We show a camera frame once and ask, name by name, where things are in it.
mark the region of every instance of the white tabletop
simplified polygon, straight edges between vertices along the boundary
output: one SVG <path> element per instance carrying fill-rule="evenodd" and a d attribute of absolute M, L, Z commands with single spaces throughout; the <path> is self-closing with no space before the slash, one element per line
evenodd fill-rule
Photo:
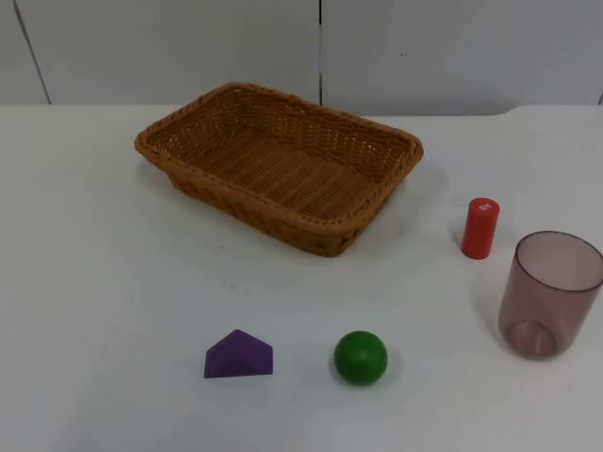
<path fill-rule="evenodd" d="M 521 236 L 603 249 L 603 108 L 378 119 L 425 157 L 334 259 L 173 190 L 133 146 L 171 110 L 0 108 L 3 452 L 601 450 L 603 303 L 546 363 L 495 322 Z M 479 196 L 502 209 L 480 262 L 455 243 Z M 203 379 L 235 328 L 273 345 L 274 375 Z M 364 389 L 329 365 L 358 329 L 390 354 Z"/>

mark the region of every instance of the purple triangular block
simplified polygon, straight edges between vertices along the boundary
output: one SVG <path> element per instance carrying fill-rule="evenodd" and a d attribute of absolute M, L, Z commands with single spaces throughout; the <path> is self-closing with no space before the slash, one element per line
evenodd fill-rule
<path fill-rule="evenodd" d="M 272 347 L 234 330 L 205 353 L 206 379 L 272 374 Z"/>

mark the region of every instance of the plastic cup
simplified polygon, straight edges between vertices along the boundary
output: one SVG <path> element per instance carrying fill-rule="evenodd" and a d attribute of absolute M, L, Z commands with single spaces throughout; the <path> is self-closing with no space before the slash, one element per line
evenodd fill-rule
<path fill-rule="evenodd" d="M 498 326 L 509 346 L 534 360 L 565 352 L 603 283 L 603 255 L 571 234 L 541 231 L 515 248 Z"/>

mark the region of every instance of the green ball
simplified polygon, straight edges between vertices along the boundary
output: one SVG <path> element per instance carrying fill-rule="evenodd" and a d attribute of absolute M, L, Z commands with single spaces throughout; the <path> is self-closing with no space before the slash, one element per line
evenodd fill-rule
<path fill-rule="evenodd" d="M 367 385 L 379 379 L 387 367 L 387 350 L 382 340 L 368 331 L 354 331 L 335 347 L 337 372 L 351 384 Z"/>

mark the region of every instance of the brown woven basket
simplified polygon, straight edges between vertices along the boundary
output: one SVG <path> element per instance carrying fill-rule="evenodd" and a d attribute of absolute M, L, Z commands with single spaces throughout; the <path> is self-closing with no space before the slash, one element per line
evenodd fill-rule
<path fill-rule="evenodd" d="M 423 155 L 406 132 L 250 84 L 208 92 L 136 149 L 179 190 L 321 256 L 343 252 Z"/>

